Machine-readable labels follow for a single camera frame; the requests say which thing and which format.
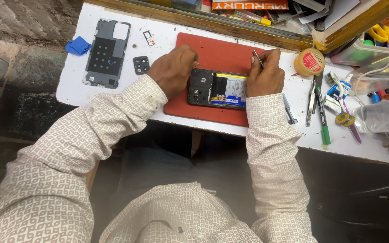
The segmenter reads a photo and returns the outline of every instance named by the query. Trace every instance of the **blue pen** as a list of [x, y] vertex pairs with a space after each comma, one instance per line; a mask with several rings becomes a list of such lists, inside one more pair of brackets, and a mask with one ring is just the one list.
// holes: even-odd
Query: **blue pen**
[[379, 95], [376, 92], [373, 92], [372, 94], [373, 103], [380, 102]]

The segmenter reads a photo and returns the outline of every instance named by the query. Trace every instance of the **man's right hand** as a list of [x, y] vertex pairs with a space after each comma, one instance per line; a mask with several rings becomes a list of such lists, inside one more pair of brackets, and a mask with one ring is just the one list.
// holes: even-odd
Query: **man's right hand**
[[170, 99], [187, 87], [188, 77], [192, 74], [192, 69], [199, 65], [198, 61], [197, 52], [183, 44], [157, 59], [147, 74]]
[[258, 97], [281, 93], [284, 71], [279, 68], [280, 51], [272, 49], [259, 54], [264, 69], [256, 57], [251, 57], [251, 69], [247, 79], [247, 96]]

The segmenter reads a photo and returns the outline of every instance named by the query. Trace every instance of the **glue tube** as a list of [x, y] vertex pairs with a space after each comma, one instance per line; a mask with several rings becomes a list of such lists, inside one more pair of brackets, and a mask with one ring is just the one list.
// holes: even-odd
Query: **glue tube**
[[261, 24], [266, 26], [271, 25], [271, 20], [262, 18], [261, 16], [251, 13], [247, 10], [237, 9], [235, 10], [234, 15], [248, 22], [255, 22], [256, 24]]

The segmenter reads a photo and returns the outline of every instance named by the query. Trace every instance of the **shirt sleeve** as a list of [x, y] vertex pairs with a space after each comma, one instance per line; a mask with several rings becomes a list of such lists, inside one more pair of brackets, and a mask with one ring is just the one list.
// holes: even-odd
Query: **shirt sleeve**
[[263, 242], [317, 242], [306, 212], [309, 193], [295, 155], [301, 134], [286, 122], [282, 94], [247, 98], [248, 164]]
[[167, 102], [143, 75], [120, 94], [93, 97], [60, 118], [7, 164], [0, 184], [0, 242], [89, 242], [94, 226], [85, 178], [120, 138], [145, 128]]

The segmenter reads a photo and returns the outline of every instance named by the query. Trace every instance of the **yellow container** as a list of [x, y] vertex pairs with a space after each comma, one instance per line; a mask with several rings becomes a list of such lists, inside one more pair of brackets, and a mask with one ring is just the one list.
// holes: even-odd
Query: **yellow container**
[[324, 55], [315, 48], [307, 48], [295, 58], [294, 67], [303, 77], [319, 76], [325, 68]]

